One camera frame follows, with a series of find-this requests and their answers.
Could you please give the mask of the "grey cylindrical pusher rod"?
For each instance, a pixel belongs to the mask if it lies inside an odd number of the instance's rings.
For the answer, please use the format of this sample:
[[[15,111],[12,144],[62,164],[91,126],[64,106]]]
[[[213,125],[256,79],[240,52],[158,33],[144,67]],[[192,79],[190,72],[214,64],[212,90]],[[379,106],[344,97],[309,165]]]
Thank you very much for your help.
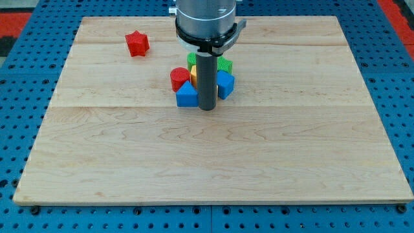
[[[209,111],[217,103],[217,57],[196,55],[199,108]]]

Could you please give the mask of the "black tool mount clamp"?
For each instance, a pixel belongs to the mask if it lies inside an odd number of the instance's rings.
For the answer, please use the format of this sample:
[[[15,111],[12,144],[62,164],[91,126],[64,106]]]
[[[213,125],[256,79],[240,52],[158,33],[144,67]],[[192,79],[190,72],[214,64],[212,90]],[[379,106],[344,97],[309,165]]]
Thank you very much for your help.
[[[196,38],[183,31],[175,20],[176,35],[180,44],[199,56],[222,56],[235,45],[241,31],[246,27],[246,19],[234,23],[230,30],[216,38]]]

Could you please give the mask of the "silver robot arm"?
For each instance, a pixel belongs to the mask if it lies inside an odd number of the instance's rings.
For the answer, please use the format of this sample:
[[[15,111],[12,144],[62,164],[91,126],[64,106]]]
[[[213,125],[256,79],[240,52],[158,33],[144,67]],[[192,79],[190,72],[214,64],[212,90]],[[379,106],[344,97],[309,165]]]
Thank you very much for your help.
[[[217,103],[217,60],[235,45],[246,20],[235,21],[236,0],[175,0],[169,15],[175,18],[178,41],[195,53],[199,108]]]

